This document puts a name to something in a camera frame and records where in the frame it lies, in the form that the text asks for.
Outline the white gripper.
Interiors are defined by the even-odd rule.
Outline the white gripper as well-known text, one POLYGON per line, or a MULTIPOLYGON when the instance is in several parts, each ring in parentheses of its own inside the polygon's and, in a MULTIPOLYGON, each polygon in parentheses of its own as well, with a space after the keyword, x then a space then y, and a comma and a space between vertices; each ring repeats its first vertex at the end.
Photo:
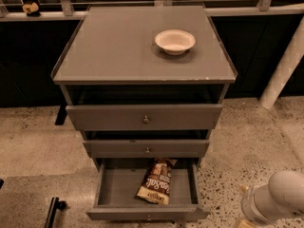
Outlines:
POLYGON ((233 228, 256 228, 256 225, 274 224, 271 219, 271 194, 268 186, 251 186, 246 189, 241 200, 241 210, 245 218, 237 218, 233 228))

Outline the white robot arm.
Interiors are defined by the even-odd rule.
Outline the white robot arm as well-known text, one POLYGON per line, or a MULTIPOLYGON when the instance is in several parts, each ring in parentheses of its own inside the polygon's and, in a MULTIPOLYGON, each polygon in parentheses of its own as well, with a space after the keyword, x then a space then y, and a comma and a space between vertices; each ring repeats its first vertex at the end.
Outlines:
POLYGON ((278 171, 262 186, 241 186, 241 211, 233 228, 273 225, 280 219, 304 217, 304 175, 278 171))

